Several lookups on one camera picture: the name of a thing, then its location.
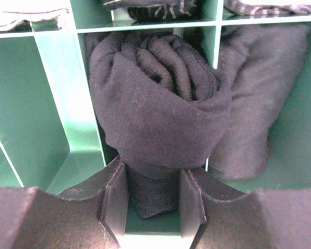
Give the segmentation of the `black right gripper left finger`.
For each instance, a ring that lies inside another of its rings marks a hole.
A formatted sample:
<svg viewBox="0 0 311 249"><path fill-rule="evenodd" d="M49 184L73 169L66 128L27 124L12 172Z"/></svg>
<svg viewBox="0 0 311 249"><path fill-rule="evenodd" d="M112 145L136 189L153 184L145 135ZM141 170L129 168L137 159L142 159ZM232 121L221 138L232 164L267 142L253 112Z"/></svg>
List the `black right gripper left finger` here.
<svg viewBox="0 0 311 249"><path fill-rule="evenodd" d="M119 157L59 195L0 187L0 248L119 248L128 201Z"/></svg>

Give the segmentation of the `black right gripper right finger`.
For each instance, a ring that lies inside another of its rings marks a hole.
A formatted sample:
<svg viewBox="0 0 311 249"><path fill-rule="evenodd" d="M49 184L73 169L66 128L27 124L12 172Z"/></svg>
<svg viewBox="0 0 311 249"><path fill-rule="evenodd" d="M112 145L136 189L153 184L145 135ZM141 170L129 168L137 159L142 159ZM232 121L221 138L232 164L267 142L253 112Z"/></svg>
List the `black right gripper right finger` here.
<svg viewBox="0 0 311 249"><path fill-rule="evenodd" d="M243 193L182 170L180 230L191 248L311 248L311 189Z"/></svg>

